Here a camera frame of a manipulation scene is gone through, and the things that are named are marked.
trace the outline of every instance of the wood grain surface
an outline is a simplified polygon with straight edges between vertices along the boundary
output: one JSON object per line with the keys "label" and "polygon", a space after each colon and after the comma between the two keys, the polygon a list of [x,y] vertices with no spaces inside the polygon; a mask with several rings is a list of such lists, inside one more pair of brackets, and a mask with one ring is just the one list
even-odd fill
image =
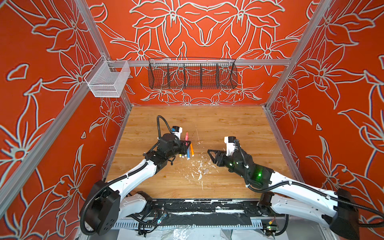
{"label": "wood grain surface", "polygon": [[[195,156],[176,157],[132,193],[145,191],[153,198],[259,198],[244,180],[210,160],[208,149],[225,149],[224,137],[235,136],[242,148],[260,165],[291,177],[279,146],[259,106],[159,106],[133,107],[107,180],[117,178],[137,165],[142,154],[157,142],[156,116],[188,131]],[[168,130],[160,120],[161,134]]]}

